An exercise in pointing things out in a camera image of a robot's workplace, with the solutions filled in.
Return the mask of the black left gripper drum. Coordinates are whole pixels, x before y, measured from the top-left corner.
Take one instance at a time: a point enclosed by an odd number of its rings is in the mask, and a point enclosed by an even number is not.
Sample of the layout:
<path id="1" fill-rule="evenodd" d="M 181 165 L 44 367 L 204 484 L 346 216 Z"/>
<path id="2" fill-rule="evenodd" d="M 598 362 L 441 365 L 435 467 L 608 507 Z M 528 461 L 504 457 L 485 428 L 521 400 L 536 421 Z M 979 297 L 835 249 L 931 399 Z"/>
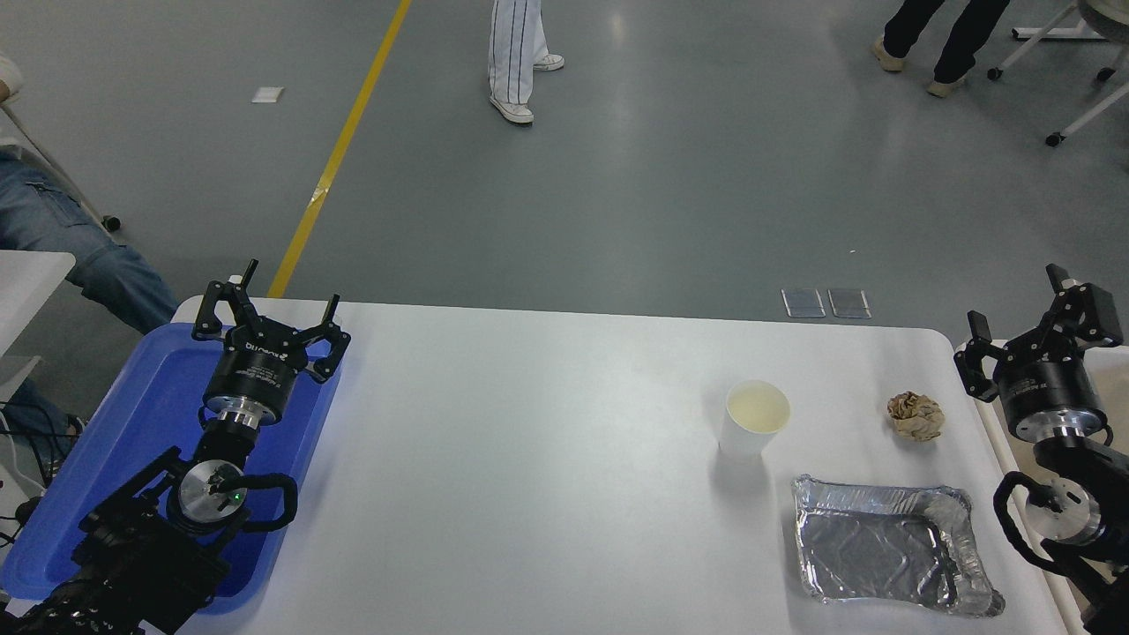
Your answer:
<path id="1" fill-rule="evenodd" d="M 259 403 L 281 417 L 308 357 L 291 327 L 234 327 L 224 334 L 221 360 L 215 366 L 203 405 L 220 414 L 238 400 Z"/>

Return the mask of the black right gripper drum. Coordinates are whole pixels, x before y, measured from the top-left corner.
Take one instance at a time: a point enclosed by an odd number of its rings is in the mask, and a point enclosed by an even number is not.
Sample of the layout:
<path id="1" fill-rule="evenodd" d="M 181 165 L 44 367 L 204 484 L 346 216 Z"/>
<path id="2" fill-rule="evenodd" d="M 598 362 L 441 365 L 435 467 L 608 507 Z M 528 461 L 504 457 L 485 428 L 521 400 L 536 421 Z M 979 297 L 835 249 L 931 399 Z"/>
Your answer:
<path id="1" fill-rule="evenodd" d="M 1085 369 L 1089 343 L 1051 338 L 1003 346 L 995 383 L 1012 437 L 1047 438 L 1057 430 L 1092 437 L 1103 429 L 1106 414 Z"/>

